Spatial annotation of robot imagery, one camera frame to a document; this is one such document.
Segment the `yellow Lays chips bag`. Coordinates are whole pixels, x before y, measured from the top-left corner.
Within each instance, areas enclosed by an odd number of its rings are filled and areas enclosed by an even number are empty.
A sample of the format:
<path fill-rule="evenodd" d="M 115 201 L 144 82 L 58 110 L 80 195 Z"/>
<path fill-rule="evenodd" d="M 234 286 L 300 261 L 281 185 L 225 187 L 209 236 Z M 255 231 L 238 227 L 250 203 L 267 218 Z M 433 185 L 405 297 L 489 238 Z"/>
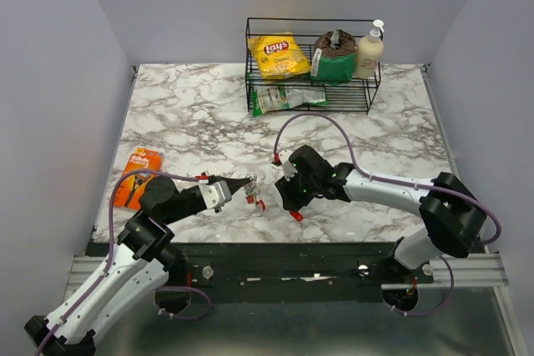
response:
<path fill-rule="evenodd" d="M 264 80 L 283 80 L 311 72 L 310 61 L 291 32 L 249 38 L 247 45 Z"/>

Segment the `lone key with red tag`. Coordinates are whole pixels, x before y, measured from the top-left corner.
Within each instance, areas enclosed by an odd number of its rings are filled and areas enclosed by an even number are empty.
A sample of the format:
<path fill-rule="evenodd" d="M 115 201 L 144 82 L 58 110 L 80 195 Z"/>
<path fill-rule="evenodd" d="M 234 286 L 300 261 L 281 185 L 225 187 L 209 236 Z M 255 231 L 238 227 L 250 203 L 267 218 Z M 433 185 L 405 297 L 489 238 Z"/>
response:
<path fill-rule="evenodd" d="M 297 221 L 297 222 L 302 222 L 304 217 L 299 213 L 299 212 L 296 212 L 296 211 L 290 211 L 290 215 Z"/>

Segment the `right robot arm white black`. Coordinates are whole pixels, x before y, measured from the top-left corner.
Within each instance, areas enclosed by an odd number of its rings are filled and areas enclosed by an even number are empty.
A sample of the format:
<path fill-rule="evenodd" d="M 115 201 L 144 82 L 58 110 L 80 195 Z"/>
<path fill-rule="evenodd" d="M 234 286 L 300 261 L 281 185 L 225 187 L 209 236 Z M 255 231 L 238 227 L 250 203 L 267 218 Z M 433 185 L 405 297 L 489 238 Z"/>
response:
<path fill-rule="evenodd" d="M 378 177 L 359 172 L 351 163 L 333 166 L 308 145 L 294 151 L 281 167 L 283 175 L 275 187 L 280 206 L 292 214 L 317 198 L 378 203 L 422 219 L 424 227 L 399 239 L 383 264 L 386 277 L 396 283 L 441 255 L 466 258 L 487 217 L 452 173 L 421 181 Z"/>

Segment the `cream pump lotion bottle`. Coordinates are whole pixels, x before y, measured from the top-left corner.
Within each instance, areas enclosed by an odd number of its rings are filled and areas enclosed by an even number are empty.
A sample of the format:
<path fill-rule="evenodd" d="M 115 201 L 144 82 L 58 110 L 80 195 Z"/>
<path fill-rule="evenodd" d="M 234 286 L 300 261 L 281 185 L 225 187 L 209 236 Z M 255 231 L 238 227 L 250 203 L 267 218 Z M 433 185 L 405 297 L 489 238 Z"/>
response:
<path fill-rule="evenodd" d="M 370 78 L 378 67 L 384 50 L 384 22 L 376 19 L 373 28 L 357 44 L 355 58 L 355 75 L 358 78 Z"/>

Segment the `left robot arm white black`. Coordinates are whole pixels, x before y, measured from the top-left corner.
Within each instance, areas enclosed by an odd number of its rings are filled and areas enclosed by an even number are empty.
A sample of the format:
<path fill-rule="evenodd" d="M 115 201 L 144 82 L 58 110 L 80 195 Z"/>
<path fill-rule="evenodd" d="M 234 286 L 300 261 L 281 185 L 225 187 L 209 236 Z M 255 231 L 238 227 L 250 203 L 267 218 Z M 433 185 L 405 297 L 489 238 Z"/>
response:
<path fill-rule="evenodd" d="M 140 209 L 89 278 L 46 316 L 33 316 L 24 329 L 38 355 L 93 355 L 97 343 L 138 301 L 157 287 L 186 283 L 185 257 L 172 249 L 171 223 L 204 210 L 220 211 L 250 178 L 200 175 L 179 191 L 178 175 L 150 171 Z"/>

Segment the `aluminium frame rail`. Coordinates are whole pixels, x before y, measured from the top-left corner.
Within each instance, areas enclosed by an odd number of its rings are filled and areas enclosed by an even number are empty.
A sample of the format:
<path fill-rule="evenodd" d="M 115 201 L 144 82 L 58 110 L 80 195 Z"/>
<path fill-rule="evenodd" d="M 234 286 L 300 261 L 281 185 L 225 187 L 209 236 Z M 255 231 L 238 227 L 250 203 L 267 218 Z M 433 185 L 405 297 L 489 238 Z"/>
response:
<path fill-rule="evenodd" d="M 68 275 L 64 299 L 69 298 L 91 273 L 98 267 L 104 257 L 75 257 Z M 448 288 L 451 283 L 450 273 L 446 266 L 449 263 L 455 288 L 499 288 L 509 285 L 504 264 L 499 253 L 474 253 L 468 258 L 444 257 L 429 262 L 430 267 L 423 271 L 432 273 L 431 283 L 424 283 L 423 275 L 419 278 L 419 288 Z"/>

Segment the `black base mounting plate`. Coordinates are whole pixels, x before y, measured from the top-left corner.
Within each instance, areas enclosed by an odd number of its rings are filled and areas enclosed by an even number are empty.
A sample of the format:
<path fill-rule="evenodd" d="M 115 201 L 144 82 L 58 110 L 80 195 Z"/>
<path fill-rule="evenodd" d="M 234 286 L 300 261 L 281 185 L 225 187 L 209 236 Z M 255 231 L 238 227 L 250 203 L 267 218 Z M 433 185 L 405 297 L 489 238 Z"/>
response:
<path fill-rule="evenodd" d="M 392 273 L 393 243 L 171 243 L 184 264 L 167 284 L 190 283 L 218 303 L 379 303 L 382 289 L 435 283 L 421 268 Z"/>

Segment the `green white snack packet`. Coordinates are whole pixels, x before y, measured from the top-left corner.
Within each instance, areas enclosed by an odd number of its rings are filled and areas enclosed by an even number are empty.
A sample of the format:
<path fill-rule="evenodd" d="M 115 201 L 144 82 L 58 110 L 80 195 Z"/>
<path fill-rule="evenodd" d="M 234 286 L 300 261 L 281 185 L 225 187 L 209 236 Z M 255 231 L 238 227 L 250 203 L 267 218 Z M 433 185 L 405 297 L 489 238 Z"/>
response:
<path fill-rule="evenodd" d="M 325 106 L 328 104 L 324 89 L 287 88 L 285 85 L 267 85 L 252 89 L 252 114 L 289 110 L 302 105 Z"/>

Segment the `orange Gillette razor box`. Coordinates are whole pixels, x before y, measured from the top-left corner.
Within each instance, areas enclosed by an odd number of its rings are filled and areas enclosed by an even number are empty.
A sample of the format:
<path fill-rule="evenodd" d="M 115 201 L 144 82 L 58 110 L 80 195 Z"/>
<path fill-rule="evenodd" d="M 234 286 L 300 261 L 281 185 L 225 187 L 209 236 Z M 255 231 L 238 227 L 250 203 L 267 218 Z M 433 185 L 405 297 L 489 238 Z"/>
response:
<path fill-rule="evenodd" d="M 153 174 L 142 172 L 142 169 L 159 171 L 163 163 L 163 154 L 146 148 L 137 148 L 129 157 L 123 175 L 133 172 L 120 184 L 114 197 L 116 208 L 140 210 L 139 199 L 144 194 L 147 182 Z"/>

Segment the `green brown coffee bag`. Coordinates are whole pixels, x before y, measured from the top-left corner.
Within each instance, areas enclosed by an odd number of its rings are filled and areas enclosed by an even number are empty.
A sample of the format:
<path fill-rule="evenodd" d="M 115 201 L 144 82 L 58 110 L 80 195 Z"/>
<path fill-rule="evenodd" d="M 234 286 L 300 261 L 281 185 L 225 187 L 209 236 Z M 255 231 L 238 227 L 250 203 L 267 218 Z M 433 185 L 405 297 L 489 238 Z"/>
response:
<path fill-rule="evenodd" d="M 310 78 L 328 85 L 348 83 L 355 71 L 356 43 L 351 34 L 336 29 L 321 35 L 314 45 Z"/>

